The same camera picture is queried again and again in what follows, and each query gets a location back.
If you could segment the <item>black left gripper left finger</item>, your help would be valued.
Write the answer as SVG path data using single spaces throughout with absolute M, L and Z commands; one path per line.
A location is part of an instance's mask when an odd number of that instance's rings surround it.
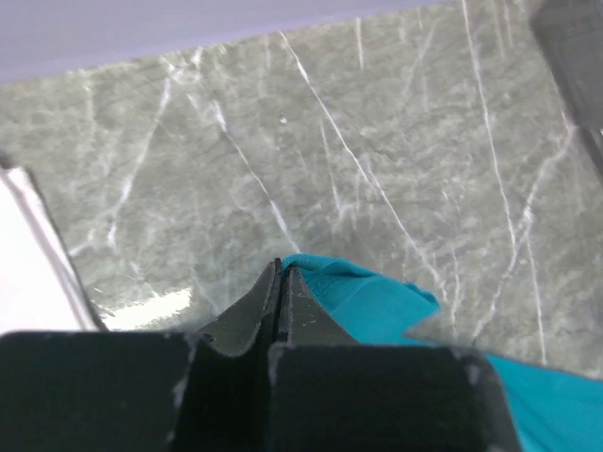
M 5 451 L 259 451 L 282 264 L 195 332 L 1 340 Z

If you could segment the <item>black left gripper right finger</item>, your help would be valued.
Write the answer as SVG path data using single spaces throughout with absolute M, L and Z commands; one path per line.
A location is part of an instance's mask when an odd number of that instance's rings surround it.
M 502 384 L 470 349 L 362 345 L 285 274 L 269 349 L 271 451 L 517 451 Z

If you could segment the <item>clear plastic bin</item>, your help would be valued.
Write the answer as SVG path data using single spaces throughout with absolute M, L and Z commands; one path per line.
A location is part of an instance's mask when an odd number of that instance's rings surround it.
M 548 0 L 530 25 L 572 121 L 602 170 L 602 3 Z

